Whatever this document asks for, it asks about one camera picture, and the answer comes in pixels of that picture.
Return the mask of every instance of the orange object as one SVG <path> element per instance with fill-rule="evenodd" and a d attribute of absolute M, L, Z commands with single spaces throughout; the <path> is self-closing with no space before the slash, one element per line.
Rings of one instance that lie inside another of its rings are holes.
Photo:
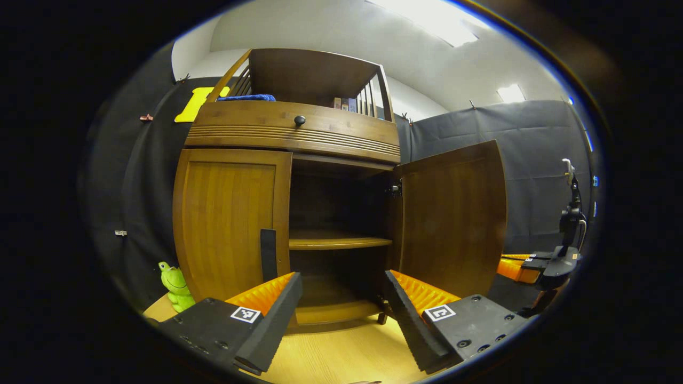
<path fill-rule="evenodd" d="M 413 307 L 415 307 L 420 316 L 422 316 L 422 312 L 425 310 L 460 300 L 460 297 L 435 286 L 431 286 L 414 277 L 396 272 L 393 269 L 390 269 L 390 271 L 398 283 L 401 284 L 401 288 L 406 292 L 410 302 L 413 303 Z"/>
<path fill-rule="evenodd" d="M 282 290 L 290 282 L 294 272 L 272 279 L 250 290 L 244 291 L 226 300 L 226 303 L 261 311 L 265 316 Z"/>
<path fill-rule="evenodd" d="M 516 282 L 533 284 L 538 279 L 539 271 L 534 269 L 522 268 L 524 260 L 516 260 L 516 258 L 506 258 L 508 256 L 528 256 L 528 255 L 503 255 L 501 261 L 498 263 L 497 273 L 503 275 L 508 279 L 513 279 Z"/>
<path fill-rule="evenodd" d="M 530 255 L 501 255 L 502 258 L 515 259 L 515 260 L 526 260 Z"/>

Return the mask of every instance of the drawer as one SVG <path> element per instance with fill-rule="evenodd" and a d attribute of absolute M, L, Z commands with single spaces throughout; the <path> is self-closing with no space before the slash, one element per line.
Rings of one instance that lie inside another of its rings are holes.
<path fill-rule="evenodd" d="M 298 115 L 306 123 L 297 128 Z M 296 102 L 207 102 L 185 145 L 283 148 L 400 163 L 395 123 Z"/>

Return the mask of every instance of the yellow object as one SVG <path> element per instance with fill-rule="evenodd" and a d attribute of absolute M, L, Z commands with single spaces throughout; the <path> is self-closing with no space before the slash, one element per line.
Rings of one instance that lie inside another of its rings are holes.
<path fill-rule="evenodd" d="M 182 110 L 180 115 L 177 115 L 175 122 L 177 123 L 191 123 L 195 121 L 197 113 L 199 113 L 199 108 L 206 102 L 206 97 L 209 96 L 213 87 L 199 87 L 192 90 L 192 97 L 190 101 L 187 102 L 185 108 Z M 226 97 L 230 88 L 224 87 L 221 91 L 221 97 Z"/>

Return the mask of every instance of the cabinet door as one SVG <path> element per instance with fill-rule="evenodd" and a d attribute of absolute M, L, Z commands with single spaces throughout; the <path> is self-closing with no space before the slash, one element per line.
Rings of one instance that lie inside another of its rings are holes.
<path fill-rule="evenodd" d="M 276 231 L 278 275 L 290 272 L 292 154 L 183 150 L 173 191 L 178 262 L 196 301 L 263 283 L 261 229 Z"/>
<path fill-rule="evenodd" d="M 507 200 L 496 141 L 401 165 L 392 267 L 460 297 L 486 294 L 503 251 Z"/>

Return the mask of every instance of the drawer knob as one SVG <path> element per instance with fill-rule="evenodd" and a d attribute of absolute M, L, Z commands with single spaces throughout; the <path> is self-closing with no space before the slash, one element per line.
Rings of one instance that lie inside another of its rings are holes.
<path fill-rule="evenodd" d="M 294 118 L 294 123 L 296 124 L 296 126 L 302 126 L 303 123 L 305 123 L 305 122 L 306 122 L 306 118 L 303 117 L 302 115 L 296 116 Z"/>

